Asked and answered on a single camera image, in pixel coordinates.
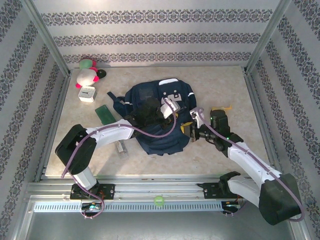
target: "beige floor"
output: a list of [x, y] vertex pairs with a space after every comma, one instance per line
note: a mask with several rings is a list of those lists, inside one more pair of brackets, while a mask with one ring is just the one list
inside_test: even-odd
[[[117, 120], [113, 102], [107, 96], [124, 94], [138, 83], [165, 78], [178, 78], [189, 83], [195, 93], [197, 105], [203, 107], [209, 119], [211, 107], [232, 105], [227, 112], [231, 130], [244, 139], [259, 157], [268, 162], [258, 123], [239, 66], [226, 67], [142, 67], [108, 68], [107, 76], [94, 84], [97, 97], [93, 103], [78, 99], [75, 88], [78, 70], [73, 72], [66, 95], [61, 118], [56, 131], [53, 148], [46, 169], [46, 176], [60, 176], [64, 165], [54, 150], [65, 134], [75, 124], [85, 128], [101, 126], [95, 109], [106, 104]], [[211, 144], [200, 139], [189, 143], [183, 152], [173, 155], [147, 155], [133, 138], [125, 141], [129, 157], [120, 159], [115, 145], [97, 149], [89, 167], [94, 175], [162, 175], [162, 174], [224, 174], [244, 171], [229, 158], [218, 152]]]

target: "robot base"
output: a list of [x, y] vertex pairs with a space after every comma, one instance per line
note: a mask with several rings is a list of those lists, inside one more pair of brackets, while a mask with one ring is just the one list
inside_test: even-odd
[[[115, 196], [114, 184], [99, 184], [96, 189], [94, 187], [91, 192], [103, 200], [113, 200]], [[73, 184], [70, 193], [70, 200], [95, 200], [95, 197], [84, 192], [77, 184]]]

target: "black clamp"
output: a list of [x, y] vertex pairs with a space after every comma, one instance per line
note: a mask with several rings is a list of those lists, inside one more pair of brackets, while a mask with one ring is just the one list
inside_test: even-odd
[[[100, 184], [97, 183], [90, 192], [97, 195], [103, 200], [113, 200], [115, 196], [115, 184]], [[95, 200], [96, 198], [83, 191], [78, 184], [73, 184], [70, 193], [70, 200]]]
[[203, 189], [204, 199], [236, 199], [238, 196], [230, 191], [228, 181], [239, 175], [240, 173], [232, 171], [222, 175], [219, 182], [197, 183], [197, 186]]

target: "white wall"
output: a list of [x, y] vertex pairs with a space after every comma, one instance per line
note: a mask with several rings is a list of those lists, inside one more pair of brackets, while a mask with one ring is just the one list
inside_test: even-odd
[[43, 154], [64, 77], [18, 0], [0, 0], [0, 240]]
[[279, 0], [35, 0], [72, 69], [245, 66]]
[[284, 173], [297, 179], [320, 239], [320, 6], [292, 1], [251, 76]]

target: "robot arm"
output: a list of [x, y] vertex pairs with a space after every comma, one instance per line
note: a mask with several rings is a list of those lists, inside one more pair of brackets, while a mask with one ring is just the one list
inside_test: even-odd
[[[115, 123], [93, 128], [84, 128], [77, 124], [70, 129], [57, 146], [55, 154], [82, 187], [96, 194], [99, 183], [89, 168], [89, 162], [95, 149], [135, 137], [138, 133], [134, 129], [144, 129], [153, 124], [161, 124], [165, 128], [172, 121], [169, 116], [180, 110], [179, 104], [175, 101], [166, 98], [165, 103], [160, 106], [157, 99], [149, 98], [140, 108]], [[76, 148], [78, 149], [70, 163]]]
[[200, 116], [199, 112], [193, 109], [190, 114], [194, 123], [183, 129], [183, 132], [189, 135], [193, 141], [204, 138], [207, 142], [215, 145], [218, 151], [236, 162], [251, 177], [244, 178], [237, 172], [227, 173], [227, 177], [224, 178], [224, 181], [220, 180], [221, 184], [219, 184], [222, 186], [223, 192], [240, 195], [256, 205], [263, 218], [271, 225], [301, 213], [296, 200], [279, 183], [279, 180], [283, 182], [301, 202], [295, 178], [291, 174], [282, 174], [273, 169], [255, 155], [241, 137], [230, 132], [228, 117], [224, 110], [218, 109], [210, 112], [210, 126], [218, 134], [236, 145], [212, 132], [204, 124], [203, 113], [200, 113]]

